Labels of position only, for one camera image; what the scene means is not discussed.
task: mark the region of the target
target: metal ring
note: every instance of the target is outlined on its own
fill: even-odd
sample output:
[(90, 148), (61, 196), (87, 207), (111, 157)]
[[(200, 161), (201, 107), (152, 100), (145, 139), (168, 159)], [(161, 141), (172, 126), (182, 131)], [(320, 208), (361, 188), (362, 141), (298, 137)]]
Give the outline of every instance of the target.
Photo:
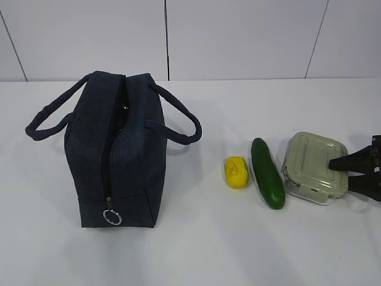
[[(107, 212), (110, 212), (110, 213), (113, 213), (114, 215), (116, 215), (116, 216), (118, 217), (119, 221), (118, 221), (118, 222), (112, 222), (111, 220), (109, 220), (109, 219), (106, 217)], [(103, 211), (103, 217), (104, 217), (104, 219), (105, 219), (109, 224), (111, 224), (111, 225), (119, 225), (119, 224), (121, 224), (121, 216), (120, 216), (119, 213), (115, 212), (114, 210), (104, 210), (104, 211)]]

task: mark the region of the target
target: glass food container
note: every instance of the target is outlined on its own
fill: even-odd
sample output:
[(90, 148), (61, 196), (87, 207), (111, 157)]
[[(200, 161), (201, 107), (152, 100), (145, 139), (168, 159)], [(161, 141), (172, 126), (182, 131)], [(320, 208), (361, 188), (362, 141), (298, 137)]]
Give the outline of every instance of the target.
[(348, 190), (348, 172), (330, 170), (328, 164), (331, 159), (346, 155), (346, 147), (338, 141), (297, 133), (288, 142), (282, 166), (286, 189), (317, 204), (330, 204)]

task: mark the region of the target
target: white table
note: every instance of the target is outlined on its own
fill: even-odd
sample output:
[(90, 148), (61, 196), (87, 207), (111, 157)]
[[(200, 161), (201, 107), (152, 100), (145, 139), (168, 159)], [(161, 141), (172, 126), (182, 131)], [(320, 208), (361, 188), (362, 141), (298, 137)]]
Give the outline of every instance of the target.
[[(25, 126), (71, 82), (0, 84), (0, 285), (378, 285), (381, 204), (346, 194), (330, 206), (287, 196), (270, 210), (255, 185), (237, 191), (222, 162), (264, 138), (278, 167), (309, 131), (350, 153), (381, 133), (381, 79), (161, 82), (202, 123), (202, 139), (168, 145), (154, 229), (82, 229), (63, 132)], [(43, 127), (71, 111), (64, 105)], [(193, 127), (163, 103), (169, 126)]]

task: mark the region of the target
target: zipper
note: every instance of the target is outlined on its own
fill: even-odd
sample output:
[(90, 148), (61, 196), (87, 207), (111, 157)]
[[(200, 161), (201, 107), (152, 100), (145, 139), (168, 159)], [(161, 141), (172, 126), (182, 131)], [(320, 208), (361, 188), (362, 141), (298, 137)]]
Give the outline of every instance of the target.
[[(114, 142), (116, 138), (118, 137), (120, 131), (122, 130), (123, 126), (126, 124), (127, 117), (128, 117), (128, 97), (127, 97), (127, 91), (125, 86), (125, 80), (126, 78), (123, 76), (120, 85), (118, 87), (117, 91), (117, 98), (115, 99), (113, 112), (114, 116), (111, 119), (110, 122), (110, 134), (108, 135), (108, 142), (105, 147), (104, 152), (108, 154), (104, 154), (104, 157), (102, 159), (102, 182), (103, 182), (103, 192), (105, 195), (105, 201), (107, 203), (107, 209), (103, 212), (104, 219), (112, 224), (112, 225), (119, 225), (121, 224), (122, 218), (113, 209), (113, 192), (111, 187), (111, 155), (112, 150), (114, 146)], [(110, 213), (112, 213), (114, 216), (116, 216), (117, 222), (114, 220), (110, 220), (108, 217), (110, 216)]]

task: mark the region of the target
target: container lid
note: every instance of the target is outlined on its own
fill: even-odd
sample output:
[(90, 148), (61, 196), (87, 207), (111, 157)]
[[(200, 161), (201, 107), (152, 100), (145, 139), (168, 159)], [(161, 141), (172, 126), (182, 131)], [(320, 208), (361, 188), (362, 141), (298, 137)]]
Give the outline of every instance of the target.
[(300, 132), (289, 141), (283, 169), (304, 190), (341, 197), (348, 190), (348, 172), (330, 170), (328, 165), (331, 159), (346, 155), (348, 151), (342, 143)]

